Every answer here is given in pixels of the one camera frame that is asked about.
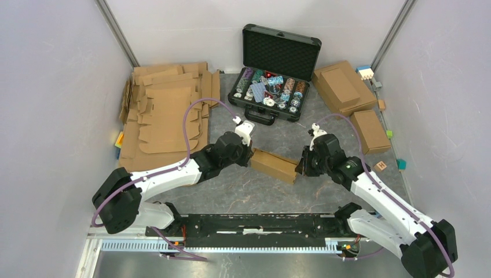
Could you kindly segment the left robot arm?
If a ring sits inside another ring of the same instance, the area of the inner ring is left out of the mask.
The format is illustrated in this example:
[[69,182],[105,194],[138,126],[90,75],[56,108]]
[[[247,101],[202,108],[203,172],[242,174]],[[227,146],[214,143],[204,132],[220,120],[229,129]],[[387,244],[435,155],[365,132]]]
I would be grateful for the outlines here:
[[233,164],[246,167],[251,156],[250,133],[236,130],[227,131],[216,143],[178,163],[132,173],[124,167],[117,168],[92,197],[96,219],[101,220],[92,226],[104,228],[110,235],[130,227],[154,226],[168,236],[175,236],[181,231],[181,219],[170,205],[148,203],[148,199],[215,178]]

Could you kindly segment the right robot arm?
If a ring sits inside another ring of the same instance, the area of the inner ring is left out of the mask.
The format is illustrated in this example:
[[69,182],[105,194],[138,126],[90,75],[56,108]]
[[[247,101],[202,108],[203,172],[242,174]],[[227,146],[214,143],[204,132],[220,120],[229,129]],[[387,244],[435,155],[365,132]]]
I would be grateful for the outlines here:
[[455,274],[458,259],[456,233],[447,220],[434,221],[395,194],[364,161],[346,156],[333,134],[309,130],[312,140],[304,146],[296,172],[307,177],[328,175],[331,180],[367,202],[377,218],[359,205],[341,207],[334,221],[336,232],[353,232],[373,240],[400,259],[412,277]]

